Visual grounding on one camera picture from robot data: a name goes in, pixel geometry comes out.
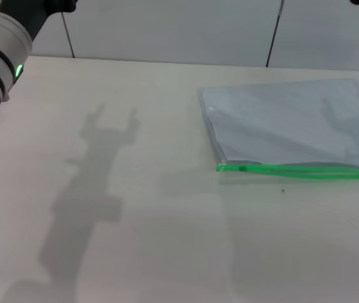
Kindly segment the transparent green-zip document bag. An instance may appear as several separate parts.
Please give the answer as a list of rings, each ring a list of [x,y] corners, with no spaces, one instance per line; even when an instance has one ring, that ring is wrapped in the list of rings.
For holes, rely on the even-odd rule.
[[[359,179],[359,84],[353,79],[202,88],[219,172]]]

